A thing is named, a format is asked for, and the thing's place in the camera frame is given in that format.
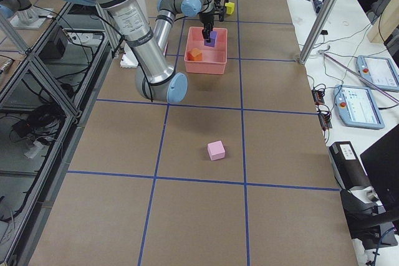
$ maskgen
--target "pink box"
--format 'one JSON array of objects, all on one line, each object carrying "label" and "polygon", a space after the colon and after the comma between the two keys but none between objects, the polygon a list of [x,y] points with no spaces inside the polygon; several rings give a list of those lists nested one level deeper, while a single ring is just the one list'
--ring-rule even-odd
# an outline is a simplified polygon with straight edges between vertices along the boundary
[{"label": "pink box", "polygon": [[212,161],[224,158],[226,151],[224,150],[221,140],[208,143],[208,153]]},{"label": "pink box", "polygon": [[[188,30],[185,52],[186,71],[188,73],[216,75],[224,74],[227,64],[227,29],[213,29],[213,31],[218,33],[214,47],[208,47],[204,45],[202,30],[202,27],[190,27]],[[201,62],[188,60],[187,52],[193,48],[198,48],[200,51],[202,51],[203,59]]]}]

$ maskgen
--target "blue and white device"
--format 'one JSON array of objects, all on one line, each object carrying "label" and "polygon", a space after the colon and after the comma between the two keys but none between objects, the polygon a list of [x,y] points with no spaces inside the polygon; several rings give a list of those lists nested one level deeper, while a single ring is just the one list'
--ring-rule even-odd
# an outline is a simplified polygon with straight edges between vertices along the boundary
[{"label": "blue and white device", "polygon": [[391,59],[359,55],[356,65],[364,79],[382,90],[399,92],[399,76]]},{"label": "blue and white device", "polygon": [[335,87],[335,107],[346,126],[382,129],[385,124],[368,87]]}]

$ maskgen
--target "orange cube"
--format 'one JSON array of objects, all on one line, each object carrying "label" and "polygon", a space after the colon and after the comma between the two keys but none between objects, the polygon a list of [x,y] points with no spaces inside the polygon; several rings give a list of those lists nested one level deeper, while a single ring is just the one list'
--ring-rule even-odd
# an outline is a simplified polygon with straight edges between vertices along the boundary
[{"label": "orange cube", "polygon": [[193,60],[195,62],[199,62],[202,60],[202,51],[198,48],[193,48],[187,52],[188,60]]}]

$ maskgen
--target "white table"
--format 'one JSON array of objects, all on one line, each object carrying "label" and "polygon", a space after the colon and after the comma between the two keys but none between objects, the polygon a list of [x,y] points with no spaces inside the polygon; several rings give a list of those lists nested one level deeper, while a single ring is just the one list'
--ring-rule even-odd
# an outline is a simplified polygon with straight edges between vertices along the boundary
[{"label": "white table", "polygon": [[[309,35],[310,29],[316,19],[316,13],[313,10],[313,4],[306,0],[287,0],[291,17],[295,26],[298,43],[303,45]],[[338,0],[334,9],[332,10],[324,29],[328,31],[325,36],[325,41],[336,40],[343,37],[349,37],[355,32],[353,37],[336,42],[329,42],[316,48],[312,51],[311,57],[306,62],[305,66],[308,75],[315,80],[315,85],[324,83],[327,87],[334,87],[341,84],[341,81],[326,76],[323,57],[318,54],[318,50],[326,49],[330,45],[329,52],[339,55],[371,55],[383,51],[385,46],[382,44],[372,44],[365,36],[371,28],[370,21],[362,11],[356,0]],[[320,36],[317,42],[323,42],[323,37]],[[355,69],[355,59],[350,57],[339,57],[331,54],[341,63],[347,65],[352,70]],[[384,51],[377,56],[391,57],[388,51]],[[325,60],[327,73],[337,78],[343,78],[345,85],[363,86],[361,81],[352,74],[345,76],[345,70],[329,59]],[[310,86],[312,86],[312,79],[309,79]],[[385,98],[377,91],[373,91],[373,95],[379,107],[390,107],[394,103]],[[396,98],[399,98],[399,93],[391,93]],[[334,109],[334,90],[329,88],[326,90],[325,102],[327,106],[332,109],[332,129],[329,134],[327,146],[330,146],[335,141],[350,141],[358,155],[366,150],[375,141],[381,138],[386,132],[390,131],[395,125],[399,123],[399,107],[389,110],[381,111],[382,118],[385,122],[385,128],[382,130],[369,130],[361,128],[351,128],[344,126],[337,112]],[[399,247],[389,247],[380,250],[381,256],[377,258],[378,266],[397,266],[399,261]]]}]

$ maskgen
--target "pink bin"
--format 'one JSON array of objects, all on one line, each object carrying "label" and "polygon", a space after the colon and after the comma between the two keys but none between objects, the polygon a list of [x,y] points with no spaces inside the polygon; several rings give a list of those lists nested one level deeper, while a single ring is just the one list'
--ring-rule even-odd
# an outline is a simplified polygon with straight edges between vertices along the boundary
[{"label": "pink bin", "polygon": [[[190,27],[188,30],[188,38],[185,52],[186,71],[188,73],[201,74],[224,74],[227,63],[227,29],[214,28],[218,33],[215,47],[204,45],[202,36],[202,27]],[[195,62],[188,60],[187,52],[193,48],[202,51],[202,61]]]}]

